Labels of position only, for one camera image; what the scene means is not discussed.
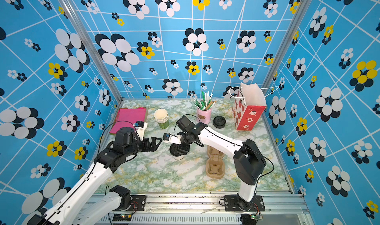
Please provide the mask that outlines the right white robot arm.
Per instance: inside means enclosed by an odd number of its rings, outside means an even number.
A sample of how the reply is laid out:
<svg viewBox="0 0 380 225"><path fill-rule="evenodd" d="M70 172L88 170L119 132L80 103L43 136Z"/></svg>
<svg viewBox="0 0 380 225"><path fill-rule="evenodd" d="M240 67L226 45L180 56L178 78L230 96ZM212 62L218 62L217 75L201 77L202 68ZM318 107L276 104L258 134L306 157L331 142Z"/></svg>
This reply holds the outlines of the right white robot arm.
<svg viewBox="0 0 380 225"><path fill-rule="evenodd" d="M171 143L172 156L186 155L190 151L190 145L195 143L199 146L210 146L233 158L235 171L240 179L237 204L243 211L249 211L254 205L257 183L267 165L266 157L262 155L256 143L250 139L232 139L205 123L193 123L185 115L176 122L176 126L180 129L177 134L164 134L164 139Z"/></svg>

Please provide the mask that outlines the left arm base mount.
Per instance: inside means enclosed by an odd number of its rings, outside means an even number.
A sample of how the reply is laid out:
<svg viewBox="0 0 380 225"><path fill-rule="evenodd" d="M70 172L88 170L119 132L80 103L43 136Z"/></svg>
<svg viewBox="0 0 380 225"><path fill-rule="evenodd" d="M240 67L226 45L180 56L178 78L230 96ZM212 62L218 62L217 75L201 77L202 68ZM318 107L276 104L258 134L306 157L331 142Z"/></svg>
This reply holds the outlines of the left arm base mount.
<svg viewBox="0 0 380 225"><path fill-rule="evenodd" d="M146 204L147 196L145 195L130 195L129 198L122 198L120 205L112 210L113 212L137 212L143 211Z"/></svg>

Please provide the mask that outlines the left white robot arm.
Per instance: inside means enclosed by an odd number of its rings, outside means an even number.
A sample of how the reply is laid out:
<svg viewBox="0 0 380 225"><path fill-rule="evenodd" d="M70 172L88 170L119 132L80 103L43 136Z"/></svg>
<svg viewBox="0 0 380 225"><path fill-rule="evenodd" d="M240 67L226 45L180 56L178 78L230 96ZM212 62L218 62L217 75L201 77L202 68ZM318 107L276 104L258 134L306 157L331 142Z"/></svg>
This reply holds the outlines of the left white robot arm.
<svg viewBox="0 0 380 225"><path fill-rule="evenodd" d="M162 139L146 138L141 127L121 128L104 150L94 159L89 171L51 209L43 215L35 214L27 222L29 225L81 225L95 224L114 210L135 212L138 207L132 201L129 189L117 185L110 189L101 201L90 206L83 214L83 206L118 168L133 160L139 152L155 152Z"/></svg>

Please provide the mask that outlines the white paper cup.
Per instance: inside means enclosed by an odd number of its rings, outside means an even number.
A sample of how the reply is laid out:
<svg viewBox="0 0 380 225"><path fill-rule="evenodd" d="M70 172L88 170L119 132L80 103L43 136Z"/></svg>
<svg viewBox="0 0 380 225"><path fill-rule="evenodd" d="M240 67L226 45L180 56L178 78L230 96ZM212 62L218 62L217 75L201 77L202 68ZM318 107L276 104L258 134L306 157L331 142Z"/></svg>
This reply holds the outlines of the white paper cup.
<svg viewBox="0 0 380 225"><path fill-rule="evenodd" d="M180 161L184 158L184 155L180 155L180 156L175 156L174 159L177 160L177 161Z"/></svg>

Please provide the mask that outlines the black cup lid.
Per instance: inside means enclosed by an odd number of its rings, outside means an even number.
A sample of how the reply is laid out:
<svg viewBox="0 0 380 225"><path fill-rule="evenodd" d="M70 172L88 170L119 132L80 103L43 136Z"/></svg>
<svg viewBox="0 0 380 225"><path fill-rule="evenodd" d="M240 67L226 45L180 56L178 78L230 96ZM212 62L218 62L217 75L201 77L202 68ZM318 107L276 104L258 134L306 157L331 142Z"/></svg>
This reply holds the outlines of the black cup lid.
<svg viewBox="0 0 380 225"><path fill-rule="evenodd" d="M174 157L180 157L182 155L187 155L187 153L190 151L190 145L189 144L171 144L169 151L172 156Z"/></svg>

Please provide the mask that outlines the red paper gift bag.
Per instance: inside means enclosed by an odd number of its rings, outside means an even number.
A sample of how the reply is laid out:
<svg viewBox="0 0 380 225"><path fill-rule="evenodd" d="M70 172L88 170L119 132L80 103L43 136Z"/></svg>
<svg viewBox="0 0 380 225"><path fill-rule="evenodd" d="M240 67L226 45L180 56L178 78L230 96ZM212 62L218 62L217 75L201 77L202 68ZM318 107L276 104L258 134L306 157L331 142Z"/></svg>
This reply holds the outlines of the red paper gift bag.
<svg viewBox="0 0 380 225"><path fill-rule="evenodd" d="M262 89L257 84L241 83L234 99L233 117L236 130L251 131L267 106Z"/></svg>

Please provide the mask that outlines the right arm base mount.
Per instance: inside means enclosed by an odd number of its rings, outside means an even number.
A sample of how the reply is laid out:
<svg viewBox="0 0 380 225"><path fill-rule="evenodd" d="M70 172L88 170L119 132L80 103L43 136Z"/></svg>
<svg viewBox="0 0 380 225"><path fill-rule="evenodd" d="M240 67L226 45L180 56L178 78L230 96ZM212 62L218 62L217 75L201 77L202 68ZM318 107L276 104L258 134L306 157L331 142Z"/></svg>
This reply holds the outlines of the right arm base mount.
<svg viewBox="0 0 380 225"><path fill-rule="evenodd" d="M247 202L238 195L226 195L223 198L226 212L264 212L266 211L262 196L255 195Z"/></svg>

